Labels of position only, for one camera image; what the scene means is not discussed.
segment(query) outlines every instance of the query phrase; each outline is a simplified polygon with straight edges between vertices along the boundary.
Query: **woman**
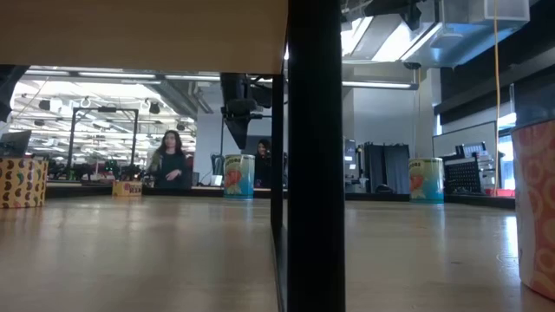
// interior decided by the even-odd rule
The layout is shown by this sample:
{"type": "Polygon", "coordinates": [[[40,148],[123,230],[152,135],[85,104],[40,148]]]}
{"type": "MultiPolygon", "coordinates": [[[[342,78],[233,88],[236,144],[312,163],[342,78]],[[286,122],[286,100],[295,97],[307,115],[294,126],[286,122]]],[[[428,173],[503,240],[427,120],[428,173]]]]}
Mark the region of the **woman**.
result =
{"type": "Polygon", "coordinates": [[[187,187],[186,157],[181,150],[181,138],[177,131],[168,130],[162,145],[153,155],[150,173],[154,176],[154,186],[159,188],[187,187]]]}
{"type": "Polygon", "coordinates": [[[254,187],[271,188],[270,141],[261,139],[254,159],[254,187]]]}

